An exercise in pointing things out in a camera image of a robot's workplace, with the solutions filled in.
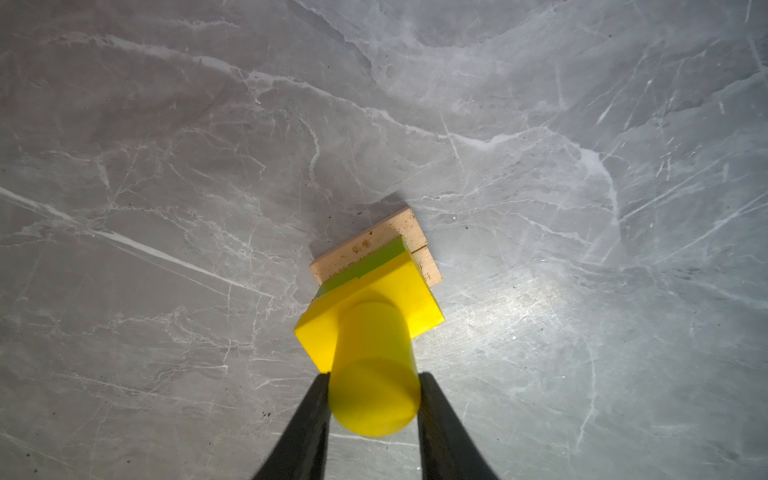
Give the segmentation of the yellow cylinder block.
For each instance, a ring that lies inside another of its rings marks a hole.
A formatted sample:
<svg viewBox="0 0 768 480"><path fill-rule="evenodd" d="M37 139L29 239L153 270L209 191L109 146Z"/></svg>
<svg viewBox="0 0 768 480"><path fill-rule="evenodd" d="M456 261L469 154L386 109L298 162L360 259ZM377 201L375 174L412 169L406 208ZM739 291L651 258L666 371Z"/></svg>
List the yellow cylinder block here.
<svg viewBox="0 0 768 480"><path fill-rule="evenodd" d="M365 302L341 319L328 399L336 420L368 437L407 426L421 404L408 325L395 307Z"/></svg>

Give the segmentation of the yellow long block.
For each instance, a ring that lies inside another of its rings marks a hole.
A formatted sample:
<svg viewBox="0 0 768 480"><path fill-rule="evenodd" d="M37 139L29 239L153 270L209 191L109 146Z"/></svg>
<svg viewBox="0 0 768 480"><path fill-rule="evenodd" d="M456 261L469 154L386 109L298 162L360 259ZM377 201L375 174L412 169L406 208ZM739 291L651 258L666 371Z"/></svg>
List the yellow long block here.
<svg viewBox="0 0 768 480"><path fill-rule="evenodd" d="M382 302L404 317L411 338L444 322L444 315L417 265L406 251L372 271L351 278L312 300L294 334L318 371L329 373L341 317L351 307Z"/></svg>

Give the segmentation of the green rectangular block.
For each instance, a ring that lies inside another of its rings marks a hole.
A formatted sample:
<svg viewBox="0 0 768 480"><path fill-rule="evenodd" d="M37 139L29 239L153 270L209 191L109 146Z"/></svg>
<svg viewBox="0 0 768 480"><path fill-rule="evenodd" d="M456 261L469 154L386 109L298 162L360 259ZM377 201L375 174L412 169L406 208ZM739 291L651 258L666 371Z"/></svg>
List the green rectangular block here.
<svg viewBox="0 0 768 480"><path fill-rule="evenodd" d="M406 251L407 246L403 238L401 236L396 237L386 245L365 256L358 262L355 262L346 267L338 274L332 276L330 279L324 281L320 285L315 295L315 299L320 298L331 290L334 290L347 282L373 272L377 268L385 265L387 262Z"/></svg>

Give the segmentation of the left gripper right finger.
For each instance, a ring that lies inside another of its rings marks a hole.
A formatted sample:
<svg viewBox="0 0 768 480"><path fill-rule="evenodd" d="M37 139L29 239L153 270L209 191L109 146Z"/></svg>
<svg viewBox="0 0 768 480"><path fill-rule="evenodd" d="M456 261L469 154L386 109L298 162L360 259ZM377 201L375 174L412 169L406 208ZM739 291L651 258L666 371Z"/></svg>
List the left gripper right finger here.
<svg viewBox="0 0 768 480"><path fill-rule="evenodd" d="M417 423L422 478L498 480L434 376L422 372L419 379L421 405Z"/></svg>

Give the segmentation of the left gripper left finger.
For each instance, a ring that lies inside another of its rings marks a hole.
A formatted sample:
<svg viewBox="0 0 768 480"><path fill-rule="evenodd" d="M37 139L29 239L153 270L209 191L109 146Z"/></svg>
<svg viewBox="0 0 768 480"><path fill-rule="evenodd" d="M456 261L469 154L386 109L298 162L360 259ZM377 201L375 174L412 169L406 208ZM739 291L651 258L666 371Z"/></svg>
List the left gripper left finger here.
<svg viewBox="0 0 768 480"><path fill-rule="evenodd" d="M323 480L331 410L329 374L318 374L253 480Z"/></svg>

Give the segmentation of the natural wood block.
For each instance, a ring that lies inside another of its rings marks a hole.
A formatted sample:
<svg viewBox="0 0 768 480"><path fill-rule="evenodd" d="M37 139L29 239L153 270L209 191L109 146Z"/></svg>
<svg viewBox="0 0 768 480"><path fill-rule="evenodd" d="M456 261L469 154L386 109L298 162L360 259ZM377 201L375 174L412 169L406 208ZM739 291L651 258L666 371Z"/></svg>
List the natural wood block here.
<svg viewBox="0 0 768 480"><path fill-rule="evenodd" d="M412 253L414 262L419 267L419 270L428 285L429 288L433 288L443 281L438 265L433 258L427 245L419 248Z"/></svg>
<svg viewBox="0 0 768 480"><path fill-rule="evenodd" d="M402 208L319 256L310 264L310 271L317 282L322 284L397 237L403 238L406 248L411 253L426 247L428 244L426 236L410 207Z"/></svg>

